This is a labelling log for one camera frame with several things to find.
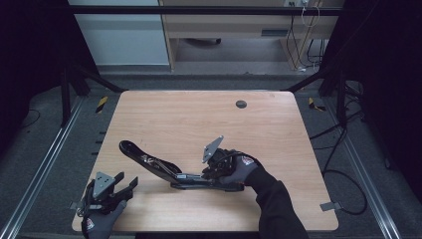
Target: floor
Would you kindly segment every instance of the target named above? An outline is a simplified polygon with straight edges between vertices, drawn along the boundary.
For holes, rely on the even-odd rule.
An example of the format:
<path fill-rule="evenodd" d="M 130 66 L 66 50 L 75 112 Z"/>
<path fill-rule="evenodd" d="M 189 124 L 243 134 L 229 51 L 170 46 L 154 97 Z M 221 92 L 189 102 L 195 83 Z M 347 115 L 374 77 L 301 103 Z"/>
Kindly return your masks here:
<path fill-rule="evenodd" d="M 104 77 L 131 90 L 269 90 L 286 89 L 305 79 L 306 71 L 293 71 L 277 40 L 222 39 L 183 40 L 173 71 L 142 71 L 123 75 L 104 71 Z M 310 56 L 319 54 L 319 43 Z M 60 128 L 60 89 L 51 89 L 31 101 L 31 109 L 15 137 L 15 143 L 0 161 L 0 225 L 2 238 L 82 238 L 70 227 L 75 212 L 67 206 L 79 200 L 101 148 L 101 141 L 118 94 L 89 81 L 86 98 L 72 95 L 75 120 L 69 131 Z M 320 82 L 295 93 L 309 136 L 336 124 L 334 98 L 321 98 Z M 99 100 L 108 96 L 103 112 L 95 114 Z M 310 108 L 309 99 L 318 109 Z M 360 105 L 349 101 L 349 114 Z M 350 119 L 346 137 L 332 156 L 330 168 L 346 173 L 363 189 L 368 208 L 361 215 L 336 211 L 340 226 L 333 232 L 310 232 L 311 238 L 422 238 L 422 206 L 412 195 L 400 172 L 388 170 L 383 153 L 362 115 Z M 64 136 L 58 140 L 57 135 Z M 312 139 L 316 159 L 323 168 L 340 129 Z M 59 151 L 52 151 L 56 146 Z M 325 176 L 328 193 L 344 209 L 359 211 L 364 200 L 358 187 L 336 173 Z M 142 233 L 137 238 L 193 238 L 195 235 Z M 115 233 L 112 238 L 133 238 L 133 233 Z"/>

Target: black sleeve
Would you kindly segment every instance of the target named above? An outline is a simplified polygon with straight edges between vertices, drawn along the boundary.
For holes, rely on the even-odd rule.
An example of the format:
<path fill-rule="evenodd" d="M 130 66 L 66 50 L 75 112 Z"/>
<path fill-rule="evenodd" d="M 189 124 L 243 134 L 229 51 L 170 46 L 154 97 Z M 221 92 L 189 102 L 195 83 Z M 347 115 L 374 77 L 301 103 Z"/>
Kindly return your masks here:
<path fill-rule="evenodd" d="M 256 200 L 261 207 L 261 239 L 309 238 L 282 181 L 278 181 L 260 166 L 248 175 L 245 184 L 252 186 L 257 192 Z"/>

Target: hand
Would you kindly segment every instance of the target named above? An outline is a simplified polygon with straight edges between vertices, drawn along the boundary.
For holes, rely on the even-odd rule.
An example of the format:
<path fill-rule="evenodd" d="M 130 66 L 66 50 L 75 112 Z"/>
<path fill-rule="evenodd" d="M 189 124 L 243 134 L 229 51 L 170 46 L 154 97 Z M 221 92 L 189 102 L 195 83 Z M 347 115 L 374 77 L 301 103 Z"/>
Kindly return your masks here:
<path fill-rule="evenodd" d="M 230 176 L 220 177 L 220 182 L 223 184 L 231 182 L 244 183 L 249 173 L 258 167 L 258 161 L 255 160 L 247 155 L 236 156 L 236 170 Z"/>
<path fill-rule="evenodd" d="M 84 218 L 83 223 L 86 223 L 87 233 L 90 239 L 106 239 L 109 238 L 112 231 L 112 226 L 117 220 L 118 216 L 123 212 L 127 202 L 121 201 L 115 211 L 104 215 L 99 212 L 94 212 L 87 218 Z"/>

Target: metal bar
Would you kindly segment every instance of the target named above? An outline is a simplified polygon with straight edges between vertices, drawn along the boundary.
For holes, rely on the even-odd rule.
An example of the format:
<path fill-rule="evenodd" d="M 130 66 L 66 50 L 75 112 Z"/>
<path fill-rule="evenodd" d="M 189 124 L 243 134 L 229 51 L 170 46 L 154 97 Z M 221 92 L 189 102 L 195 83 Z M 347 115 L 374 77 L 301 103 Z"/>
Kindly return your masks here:
<path fill-rule="evenodd" d="M 334 123 L 338 123 L 335 116 L 333 103 L 325 98 L 322 99 L 332 117 L 332 120 Z M 397 230 L 397 227 L 391 218 L 381 195 L 376 189 L 375 184 L 373 183 L 369 173 L 364 167 L 362 160 L 360 159 L 359 154 L 354 148 L 353 142 L 348 135 L 346 135 L 344 138 L 344 145 L 345 152 L 348 155 L 354 173 L 356 173 L 357 179 L 366 192 L 369 206 L 372 209 L 373 215 L 375 216 L 375 219 L 377 220 L 379 228 L 384 234 L 384 237 L 386 239 L 400 239 L 400 233 Z"/>
<path fill-rule="evenodd" d="M 361 12 L 338 7 L 246 7 L 246 6 L 44 6 L 46 10 L 73 14 L 171 14 L 171 15 L 296 15 L 340 16 Z"/>
<path fill-rule="evenodd" d="M 24 223 L 29 211 L 32 208 L 32 205 L 37 199 L 38 193 L 40 192 L 47 176 L 49 175 L 50 170 L 53 167 L 53 164 L 56 161 L 56 158 L 59 155 L 60 150 L 62 149 L 62 146 L 81 111 L 81 106 L 83 105 L 84 101 L 85 98 L 77 97 L 74 108 L 72 109 L 72 116 L 70 117 L 68 123 L 64 127 L 60 128 L 55 140 L 49 148 L 49 151 L 47 152 L 40 167 L 32 178 L 32 181 L 29 184 L 24 196 L 21 198 L 21 201 L 16 207 L 11 218 L 3 227 L 0 238 L 14 239 L 18 235 L 22 224 Z"/>

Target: table top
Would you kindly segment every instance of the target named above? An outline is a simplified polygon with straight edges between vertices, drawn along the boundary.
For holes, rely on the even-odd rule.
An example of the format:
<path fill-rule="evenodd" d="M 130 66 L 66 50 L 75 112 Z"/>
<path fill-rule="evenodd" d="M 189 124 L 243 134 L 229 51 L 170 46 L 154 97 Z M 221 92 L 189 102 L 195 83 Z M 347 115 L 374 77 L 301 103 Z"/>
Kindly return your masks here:
<path fill-rule="evenodd" d="M 238 101 L 247 106 L 238 108 Z M 171 188 L 118 149 L 122 140 L 130 140 L 184 173 L 200 174 L 206 167 L 204 146 L 219 135 L 224 135 L 220 148 L 255 156 L 283 181 L 307 230 L 337 228 L 335 213 L 320 209 L 330 200 L 292 93 L 128 91 L 120 96 L 90 177 L 124 171 L 115 191 L 139 179 L 113 230 L 258 231 L 261 210 L 251 187 L 241 192 Z M 81 230 L 81 220 L 75 217 L 75 230 Z"/>

